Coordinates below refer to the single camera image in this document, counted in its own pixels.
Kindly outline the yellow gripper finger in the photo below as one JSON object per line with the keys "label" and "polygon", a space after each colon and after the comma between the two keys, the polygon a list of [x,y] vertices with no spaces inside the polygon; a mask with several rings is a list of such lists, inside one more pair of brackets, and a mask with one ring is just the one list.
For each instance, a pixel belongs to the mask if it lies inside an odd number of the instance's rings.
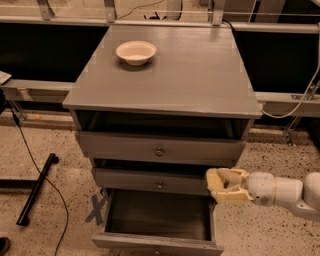
{"label": "yellow gripper finger", "polygon": [[214,191],[211,195],[218,204],[243,204],[252,200],[252,196],[249,192],[241,187],[232,187],[230,190]]}
{"label": "yellow gripper finger", "polygon": [[222,187],[224,187],[226,183],[229,185],[239,185],[243,187],[246,184],[247,177],[249,176],[247,171],[234,168],[218,168],[217,173]]}

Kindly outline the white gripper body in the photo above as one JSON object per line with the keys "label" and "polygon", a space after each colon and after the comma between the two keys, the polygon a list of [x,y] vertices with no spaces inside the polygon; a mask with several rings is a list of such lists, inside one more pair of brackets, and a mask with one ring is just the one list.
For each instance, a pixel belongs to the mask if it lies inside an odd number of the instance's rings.
{"label": "white gripper body", "polygon": [[249,175],[248,191],[253,203],[271,206],[275,198],[275,177],[270,173],[255,172]]}

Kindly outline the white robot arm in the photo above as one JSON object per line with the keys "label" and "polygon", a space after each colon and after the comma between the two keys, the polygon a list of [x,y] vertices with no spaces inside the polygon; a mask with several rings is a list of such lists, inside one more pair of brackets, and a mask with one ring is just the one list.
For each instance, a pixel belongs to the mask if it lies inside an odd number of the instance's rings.
{"label": "white robot arm", "polygon": [[301,181],[266,172],[212,168],[206,172],[206,181],[211,196],[218,204],[252,202],[265,207],[277,205],[295,216],[320,221],[318,172],[308,174]]}

